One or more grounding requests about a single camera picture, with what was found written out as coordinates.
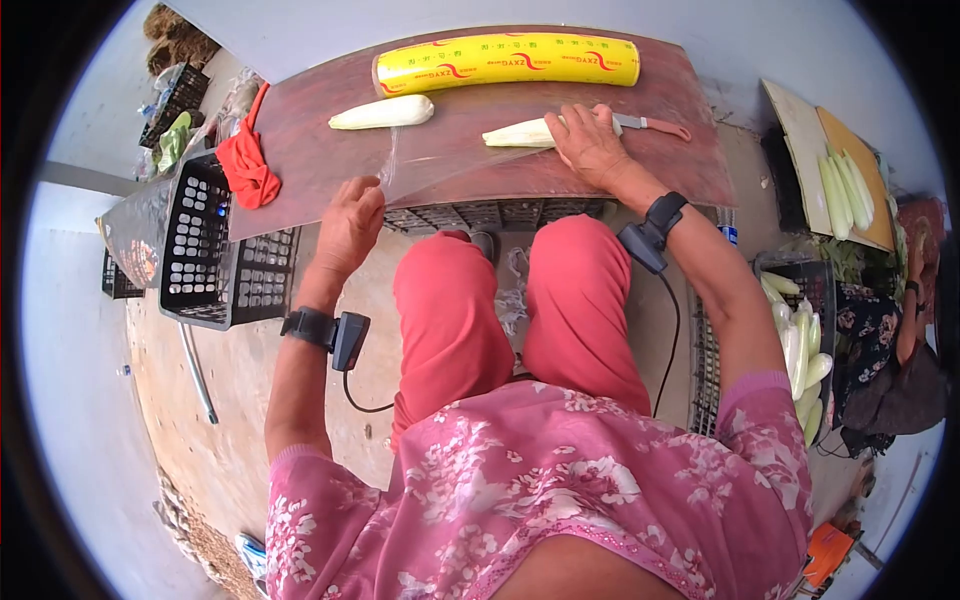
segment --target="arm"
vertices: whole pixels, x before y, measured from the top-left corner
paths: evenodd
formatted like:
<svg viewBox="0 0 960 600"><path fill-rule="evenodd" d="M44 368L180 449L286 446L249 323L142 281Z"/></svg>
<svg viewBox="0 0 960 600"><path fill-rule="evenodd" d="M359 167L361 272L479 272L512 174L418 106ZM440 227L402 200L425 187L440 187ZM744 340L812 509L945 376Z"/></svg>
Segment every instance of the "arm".
<svg viewBox="0 0 960 600"><path fill-rule="evenodd" d="M345 182L324 214L317 255L292 306L333 315L347 278L367 258L383 226L383 192L376 177ZM332 457L324 420L326 351L285 336L274 370L264 438L267 459L293 444L312 444Z"/></svg>
<svg viewBox="0 0 960 600"><path fill-rule="evenodd" d="M581 105L545 117L561 158L587 182L606 189L643 215L670 191L630 158L613 133L612 111ZM720 343L721 387L726 392L741 375L756 371L786 372L773 314L749 265L696 208L686 205L670 230L667 249L700 295Z"/></svg>
<svg viewBox="0 0 960 600"><path fill-rule="evenodd" d="M910 264L907 267L907 281L916 281L923 291L924 283L920 281L920 273L924 271L924 238L914 242L910 251ZM897 334L897 361L900 366L906 364L913 355L913 347L917 344L917 304L920 299L913 290L903 293L903 315L900 317L900 332Z"/></svg>

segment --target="dirt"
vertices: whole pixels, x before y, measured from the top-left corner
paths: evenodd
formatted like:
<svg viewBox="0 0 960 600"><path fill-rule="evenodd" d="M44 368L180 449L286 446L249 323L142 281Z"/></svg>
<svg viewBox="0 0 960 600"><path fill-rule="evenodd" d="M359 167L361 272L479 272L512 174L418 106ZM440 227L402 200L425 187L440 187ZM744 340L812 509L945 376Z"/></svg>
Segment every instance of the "dirt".
<svg viewBox="0 0 960 600"><path fill-rule="evenodd" d="M202 566L207 577L234 597L261 598L233 543L206 524L203 515L173 487L162 468L157 467L156 476L160 499L154 503L154 509L183 556Z"/></svg>

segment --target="black wrist strap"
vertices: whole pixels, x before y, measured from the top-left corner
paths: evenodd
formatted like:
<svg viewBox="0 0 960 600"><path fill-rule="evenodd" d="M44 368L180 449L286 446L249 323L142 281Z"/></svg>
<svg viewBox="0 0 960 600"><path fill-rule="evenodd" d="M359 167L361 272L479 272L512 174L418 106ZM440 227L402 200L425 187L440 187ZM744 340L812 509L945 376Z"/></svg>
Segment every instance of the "black wrist strap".
<svg viewBox="0 0 960 600"><path fill-rule="evenodd" d="M647 210L647 220L644 223L644 231L652 234L653 243L657 250L663 252L666 248L666 235L670 232L677 222L683 218L680 211L686 204L686 198L679 192L667 192L660 196Z"/></svg>
<svg viewBox="0 0 960 600"><path fill-rule="evenodd" d="M290 334L298 340L319 346L327 352L333 351L333 336L337 330L337 321L320 311L301 306L283 320L280 335Z"/></svg>

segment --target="floral dress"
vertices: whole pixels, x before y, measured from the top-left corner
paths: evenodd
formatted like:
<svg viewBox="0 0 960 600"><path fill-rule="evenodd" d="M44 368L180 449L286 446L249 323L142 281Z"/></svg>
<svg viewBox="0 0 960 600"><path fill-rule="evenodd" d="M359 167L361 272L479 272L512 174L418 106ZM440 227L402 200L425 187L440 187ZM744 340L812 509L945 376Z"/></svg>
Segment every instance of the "floral dress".
<svg viewBox="0 0 960 600"><path fill-rule="evenodd" d="M853 283L837 282L837 333L850 338L850 355L840 370L836 417L840 425L847 398L887 367L897 344L900 309L889 296Z"/></svg>
<svg viewBox="0 0 960 600"><path fill-rule="evenodd" d="M717 423L714 440L520 381L408 429L385 492L290 446L271 466L269 592L489 598L537 542L567 534L686 598L780 598L812 524L786 374L745 375Z"/></svg>

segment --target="cutting board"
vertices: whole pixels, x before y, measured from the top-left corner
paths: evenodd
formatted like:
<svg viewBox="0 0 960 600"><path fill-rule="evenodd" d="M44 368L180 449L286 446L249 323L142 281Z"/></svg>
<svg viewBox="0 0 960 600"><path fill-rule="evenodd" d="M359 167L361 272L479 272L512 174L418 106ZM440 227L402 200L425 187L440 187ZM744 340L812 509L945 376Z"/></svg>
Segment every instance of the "cutting board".
<svg viewBox="0 0 960 600"><path fill-rule="evenodd" d="M883 178L876 168L874 153L826 108L817 107L817 114L827 141L841 155L844 149L850 153L870 189L870 195L874 201L874 221L870 224L870 228L861 232L860 235L884 250L891 251L894 248L894 234L890 224L890 207L887 205L887 192L883 185Z"/></svg>
<svg viewBox="0 0 960 600"><path fill-rule="evenodd" d="M830 217L827 212L827 195L824 192L824 184L820 179L820 167L817 164L818 156L827 156L827 142L834 147L837 141L829 137L826 131L820 111L826 112L822 108L815 108L804 99L780 87L773 82L760 80L763 88L774 106L777 118L783 126L786 133L785 141L790 155L793 158L793 166L797 171L797 179L800 182L801 195L804 199L804 214L806 215L807 226L814 233L823 233L824 235L833 235L833 228L830 226ZM850 137L837 137L838 141L843 141L850 152L857 167L863 173L864 179L870 168L876 174L879 180L879 172L876 169L876 161L873 153L860 141L858 137L850 133L840 121L837 121L833 115L829 115L831 132L835 135L835 125L839 125ZM856 149L858 154L854 153L854 140L859 147ZM847 239L865 246L879 248L881 250L891 251L894 247L893 233L890 226L890 210L887 207L885 195L883 193L883 180L879 180L880 195L877 196L874 188L871 187L871 194L874 197L875 217L870 228L865 232L852 229L850 237Z"/></svg>
<svg viewBox="0 0 960 600"><path fill-rule="evenodd" d="M817 156L827 155L827 136L820 125L817 109L779 85L761 81L786 133L786 147L793 157L793 167L804 197L806 224L814 233L833 235L827 213L827 194L817 165Z"/></svg>
<svg viewBox="0 0 960 600"><path fill-rule="evenodd" d="M613 36L636 45L643 73L636 85L511 82L434 90L433 117L415 127L332 130L329 118L379 100L371 81L373 57L395 48L486 33L539 30ZM587 184L552 150L490 148L483 132L542 117L566 103L604 103L616 112L662 119L687 128L676 135L629 130L622 141L663 184L691 204L736 207L727 157L693 65L676 44L579 27L481 27L386 42L338 57L272 85L256 117L264 159L283 182L277 197L257 210L232 210L229 236L245 239L323 218L340 184L380 174L387 208L488 200L610 198Z"/></svg>

